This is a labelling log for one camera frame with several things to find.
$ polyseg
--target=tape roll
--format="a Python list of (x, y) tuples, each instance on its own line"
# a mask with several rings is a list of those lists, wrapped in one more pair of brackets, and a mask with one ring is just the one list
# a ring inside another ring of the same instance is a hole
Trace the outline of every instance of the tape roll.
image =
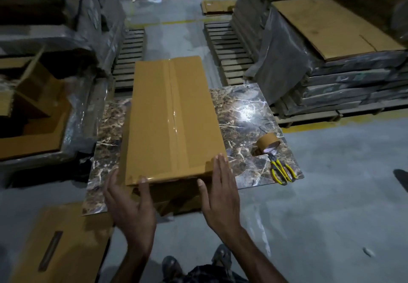
[(263, 135), (258, 139), (256, 145), (263, 153), (269, 153), (279, 147), (281, 141), (273, 133)]

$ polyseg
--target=polished marble surface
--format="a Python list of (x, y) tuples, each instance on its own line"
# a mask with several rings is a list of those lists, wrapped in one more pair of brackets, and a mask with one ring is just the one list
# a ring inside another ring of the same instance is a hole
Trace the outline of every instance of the polished marble surface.
[[(256, 155), (255, 142), (268, 132), (273, 132), (282, 141), (277, 157), (293, 168), (298, 179), (303, 178), (282, 130), (257, 84), (210, 89), (210, 93), (239, 189), (274, 183), (268, 156)], [(84, 215), (106, 211), (102, 185), (104, 177), (119, 164), (123, 124), (130, 102), (131, 99), (115, 100), (108, 101), (105, 105), (86, 189), (82, 210)]]

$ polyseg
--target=yellow floor line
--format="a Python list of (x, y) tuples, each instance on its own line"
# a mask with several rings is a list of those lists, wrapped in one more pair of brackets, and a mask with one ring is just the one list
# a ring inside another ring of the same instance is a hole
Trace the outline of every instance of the yellow floor line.
[(349, 124), (364, 124), (369, 123), (372, 121), (378, 120), (392, 120), (392, 119), (399, 119), (403, 117), (408, 117), (408, 109), (400, 109), (400, 110), (392, 110), (392, 111), (384, 111), (379, 113), (378, 115), (357, 115), (353, 117), (345, 117), (340, 119), (338, 122), (318, 122), (318, 123), (310, 123), (310, 124), (302, 124), (302, 125), (295, 125), (289, 128), (282, 128), (284, 133), (292, 133), (292, 132), (303, 132), (303, 131), (311, 131), (311, 130), (321, 130), (324, 128), (336, 127), (336, 126), (344, 126)]
[(182, 24), (182, 23), (192, 23), (192, 22), (197, 22), (197, 21), (209, 22), (209, 21), (230, 21), (230, 20), (226, 20), (224, 18), (219, 18), (219, 17), (205, 17), (205, 18), (201, 18), (201, 19), (164, 21), (164, 22), (156, 22), (156, 23), (131, 23), (128, 20), (125, 20), (125, 25), (126, 25), (127, 28), (137, 29), (137, 28), (150, 27), (152, 25), (159, 25), (159, 24), (163, 24), (163, 25), (166, 25), (166, 24)]

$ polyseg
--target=hand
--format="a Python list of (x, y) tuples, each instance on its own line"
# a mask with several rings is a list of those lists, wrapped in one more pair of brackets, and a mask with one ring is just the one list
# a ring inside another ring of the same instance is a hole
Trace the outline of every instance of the hand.
[(141, 178), (140, 203), (136, 203), (116, 185), (117, 177), (118, 169), (111, 171), (105, 180), (103, 193), (108, 211), (125, 235), (128, 249), (140, 253), (141, 256), (149, 256), (156, 231), (156, 212), (149, 183), (146, 178)]
[(197, 180), (201, 195), (201, 209), (207, 224), (228, 245), (242, 230), (239, 221), (239, 194), (237, 182), (228, 167), (227, 159), (218, 154), (214, 157), (213, 184), (210, 195), (201, 180)]

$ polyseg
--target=warehouse floor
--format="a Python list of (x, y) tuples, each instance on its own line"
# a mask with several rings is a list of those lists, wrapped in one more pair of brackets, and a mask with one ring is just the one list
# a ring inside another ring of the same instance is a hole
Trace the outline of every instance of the warehouse floor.
[[(123, 0), (129, 25), (146, 26), (145, 59), (200, 55), (209, 86), (219, 87), (200, 2)], [(243, 226), (288, 281), (406, 281), (408, 117), (402, 115), (286, 133), (305, 178), (285, 187), (240, 190)], [(0, 282), (7, 282), (39, 209), (81, 201), (84, 194), (85, 185), (75, 182), (0, 191)], [(161, 219), (142, 282), (160, 281), (166, 255), (189, 271), (210, 263), (219, 244), (200, 213)], [(124, 237), (115, 230), (100, 282), (109, 282), (125, 251)], [(244, 275), (235, 260), (232, 269)]]

